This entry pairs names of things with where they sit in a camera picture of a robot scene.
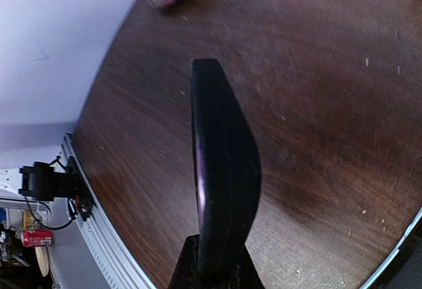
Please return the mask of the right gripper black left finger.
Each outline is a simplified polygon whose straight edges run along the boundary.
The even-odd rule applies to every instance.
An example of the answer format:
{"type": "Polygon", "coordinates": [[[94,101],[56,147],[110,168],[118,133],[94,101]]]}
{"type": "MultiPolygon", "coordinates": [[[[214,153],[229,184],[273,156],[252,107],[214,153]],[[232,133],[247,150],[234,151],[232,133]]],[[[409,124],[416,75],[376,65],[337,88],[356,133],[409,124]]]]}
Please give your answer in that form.
{"type": "Polygon", "coordinates": [[[197,289],[200,280],[197,275],[197,253],[199,236],[185,239],[168,289],[197,289]]]}

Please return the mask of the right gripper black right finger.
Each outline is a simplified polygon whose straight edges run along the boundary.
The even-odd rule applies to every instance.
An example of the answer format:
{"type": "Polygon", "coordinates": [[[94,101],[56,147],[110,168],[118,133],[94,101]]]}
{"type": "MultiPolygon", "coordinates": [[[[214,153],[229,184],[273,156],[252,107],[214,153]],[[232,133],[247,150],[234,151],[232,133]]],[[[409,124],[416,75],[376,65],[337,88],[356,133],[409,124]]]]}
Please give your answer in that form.
{"type": "Polygon", "coordinates": [[[264,285],[261,282],[261,279],[245,245],[241,250],[239,259],[231,274],[230,288],[264,289],[264,285]]]}

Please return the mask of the black smartphone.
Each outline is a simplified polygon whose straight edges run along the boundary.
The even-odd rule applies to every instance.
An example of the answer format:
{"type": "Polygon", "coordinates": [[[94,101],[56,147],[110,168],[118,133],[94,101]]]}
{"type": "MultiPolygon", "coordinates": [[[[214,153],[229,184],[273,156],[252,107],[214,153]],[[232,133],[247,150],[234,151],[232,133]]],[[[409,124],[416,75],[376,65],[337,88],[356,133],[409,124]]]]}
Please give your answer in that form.
{"type": "Polygon", "coordinates": [[[202,173],[202,153],[200,151],[200,141],[195,138],[195,180],[196,180],[196,200],[198,209],[198,226],[202,231],[204,223],[204,211],[206,206],[206,195],[204,189],[204,178],[202,173]]]}
{"type": "Polygon", "coordinates": [[[245,115],[217,59],[191,63],[191,125],[200,141],[206,195],[197,270],[206,280],[229,276],[258,209],[260,155],[245,115]]]}

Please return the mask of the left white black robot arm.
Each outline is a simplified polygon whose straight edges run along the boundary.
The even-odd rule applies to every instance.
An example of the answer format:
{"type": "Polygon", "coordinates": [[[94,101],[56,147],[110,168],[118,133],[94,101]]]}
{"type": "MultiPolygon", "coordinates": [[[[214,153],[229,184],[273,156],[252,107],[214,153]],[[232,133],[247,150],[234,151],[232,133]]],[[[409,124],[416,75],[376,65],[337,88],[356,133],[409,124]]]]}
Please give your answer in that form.
{"type": "Polygon", "coordinates": [[[47,163],[35,162],[21,168],[1,168],[1,190],[37,201],[54,198],[76,199],[81,178],[71,168],[56,172],[47,163]]]}

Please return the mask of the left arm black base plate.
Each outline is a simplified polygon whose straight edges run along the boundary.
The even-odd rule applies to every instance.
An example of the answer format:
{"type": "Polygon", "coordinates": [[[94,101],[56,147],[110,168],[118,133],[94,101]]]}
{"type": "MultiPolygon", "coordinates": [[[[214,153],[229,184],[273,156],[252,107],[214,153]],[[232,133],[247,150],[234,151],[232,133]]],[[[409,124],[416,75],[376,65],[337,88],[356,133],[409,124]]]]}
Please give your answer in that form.
{"type": "Polygon", "coordinates": [[[88,183],[84,178],[84,174],[79,168],[76,158],[73,156],[68,159],[67,173],[71,177],[71,185],[75,191],[73,200],[76,203],[77,211],[82,221],[86,222],[92,216],[95,202],[89,190],[88,183]]]}

